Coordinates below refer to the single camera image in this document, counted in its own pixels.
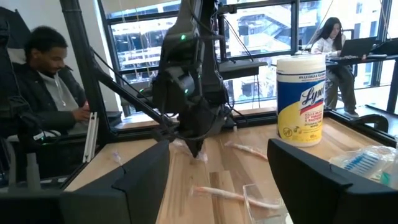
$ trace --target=wrapped object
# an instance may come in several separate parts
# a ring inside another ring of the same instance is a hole
[[[390,166],[396,149],[387,146],[367,146],[330,159],[330,163],[368,179],[379,181],[383,170]]]
[[[188,146],[185,144],[185,142],[183,140],[176,139],[173,141],[173,144],[178,149],[180,149],[181,152],[192,157],[192,153],[189,151]],[[200,151],[195,159],[198,161],[203,161],[205,163],[207,163],[207,161],[208,161],[207,154],[204,153],[203,151]]]
[[[396,139],[396,154],[393,161],[388,162],[382,172],[380,183],[398,190],[398,136]]]
[[[240,144],[235,144],[235,143],[233,143],[231,141],[228,141],[224,145],[227,146],[227,147],[233,147],[235,149],[239,149],[239,150],[251,153],[251,154],[253,154],[253,155],[257,156],[257,157],[260,157],[261,159],[264,159],[264,160],[268,161],[267,155],[261,153],[260,150],[255,149],[255,148],[253,148],[251,146],[244,146],[244,145],[240,145]]]
[[[206,195],[217,196],[217,197],[230,199],[230,200],[237,200],[240,202],[244,201],[243,195],[236,194],[233,192],[228,192],[226,190],[215,189],[215,188],[211,188],[211,187],[193,186],[190,194],[191,195],[205,195],[206,194]],[[264,203],[264,202],[260,202],[258,200],[254,200],[252,198],[250,198],[248,201],[251,205],[261,207],[261,208],[268,208],[268,209],[280,209],[281,208],[281,205],[279,205],[279,204]]]

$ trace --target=glass window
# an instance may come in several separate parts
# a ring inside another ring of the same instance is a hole
[[[140,7],[137,9],[128,9],[120,12],[109,14],[109,18],[118,18],[123,16],[142,16],[161,12],[172,12],[180,9],[181,1],[171,1],[167,3],[157,4],[153,6]]]
[[[390,38],[398,37],[398,29],[396,29],[398,24],[398,0],[392,0],[391,5],[391,15],[388,26],[388,34]],[[381,85],[390,85],[392,79],[392,72],[394,71],[395,61],[385,61],[383,62],[383,67],[381,71]]]
[[[291,17],[290,5],[239,9],[236,14],[227,14],[227,54],[247,55],[241,42],[251,54],[290,50]]]
[[[233,102],[239,110],[248,110],[253,108],[269,106],[265,101],[273,100],[276,96],[276,63],[280,58],[289,57],[283,55],[278,57],[257,58],[255,60],[267,62],[268,66],[259,67],[257,76],[235,78],[232,80],[224,80],[224,84],[228,90],[229,102]],[[130,84],[135,84],[136,88],[142,88],[152,77],[157,75],[157,71],[132,73],[123,75]],[[150,118],[141,111],[136,111],[133,105],[129,106],[129,112],[134,122],[149,121]]]
[[[310,42],[319,23],[325,17],[331,0],[300,3],[299,39],[303,45]],[[377,36],[381,11],[380,0],[334,0],[325,21],[329,17],[340,19],[344,30],[351,30],[346,35],[355,39]],[[368,86],[371,82],[373,64],[356,66],[358,76],[355,87]]]
[[[121,70],[159,65],[160,48],[176,17],[112,25]]]

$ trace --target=wooden table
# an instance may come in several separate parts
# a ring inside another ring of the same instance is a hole
[[[275,124],[221,133],[205,140],[203,151],[208,162],[197,161],[170,144],[169,179],[157,217],[158,224],[242,224],[246,211],[243,203],[211,197],[192,197],[193,185],[215,187],[243,193],[243,185],[272,180],[266,161],[245,152],[224,147],[227,141],[255,146],[266,153],[269,138],[277,137]],[[124,161],[155,144],[154,140],[108,144],[76,177],[66,190],[73,191],[117,168],[112,152],[117,150]],[[378,142],[325,118],[320,144],[303,150],[328,160],[345,151],[357,150]]]

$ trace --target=man's hand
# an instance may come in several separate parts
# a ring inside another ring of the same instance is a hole
[[[79,108],[77,110],[74,110],[72,111],[72,114],[76,122],[88,121],[90,118],[90,111],[85,110],[84,108]]]

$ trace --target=lysol wipes container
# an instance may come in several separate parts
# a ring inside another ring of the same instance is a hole
[[[325,56],[296,55],[277,61],[278,134],[297,147],[322,139]]]

